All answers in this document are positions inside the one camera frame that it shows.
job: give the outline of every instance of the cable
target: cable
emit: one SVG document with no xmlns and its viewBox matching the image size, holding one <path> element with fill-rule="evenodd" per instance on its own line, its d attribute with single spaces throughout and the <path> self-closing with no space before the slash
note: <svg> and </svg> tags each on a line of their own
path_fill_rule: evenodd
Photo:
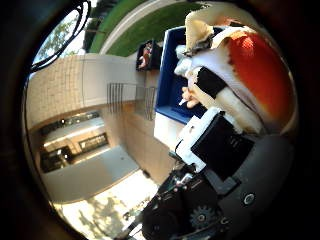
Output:
<svg viewBox="0 0 320 240">
<path fill-rule="evenodd" d="M 87 8 L 88 8 L 87 14 L 85 16 L 83 23 L 80 24 L 81 21 L 83 20 L 85 5 L 87 5 Z M 79 13 L 79 17 L 77 19 L 76 25 L 72 31 L 72 35 L 70 36 L 70 38 L 54 54 L 52 54 L 51 56 L 47 57 L 44 60 L 41 60 L 39 62 L 32 64 L 30 68 L 30 73 L 37 72 L 43 68 L 46 68 L 50 64 L 52 64 L 54 61 L 56 61 L 59 58 L 59 56 L 63 53 L 63 51 L 68 47 L 68 45 L 73 41 L 73 39 L 75 39 L 78 36 L 78 34 L 83 30 L 90 16 L 91 2 L 89 0 L 84 0 L 82 4 L 80 6 L 77 6 L 74 10 L 76 10 Z"/>
</svg>

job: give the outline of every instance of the tree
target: tree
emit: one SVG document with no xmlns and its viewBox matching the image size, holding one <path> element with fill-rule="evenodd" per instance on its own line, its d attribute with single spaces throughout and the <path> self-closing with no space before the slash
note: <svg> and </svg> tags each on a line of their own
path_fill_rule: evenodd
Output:
<svg viewBox="0 0 320 240">
<path fill-rule="evenodd" d="M 118 0 L 100 0 L 97 2 L 97 6 L 92 9 L 90 16 L 92 18 L 104 17 L 117 3 Z"/>
<path fill-rule="evenodd" d="M 36 58 L 42 60 L 58 51 L 71 36 L 75 21 L 76 19 L 64 20 L 57 25 L 41 46 Z"/>
<path fill-rule="evenodd" d="M 96 32 L 98 32 L 99 24 L 100 24 L 100 21 L 96 18 L 93 18 L 88 22 L 88 25 L 85 30 L 86 32 L 84 35 L 83 47 L 82 47 L 86 52 L 89 52 L 94 36 Z"/>
</svg>

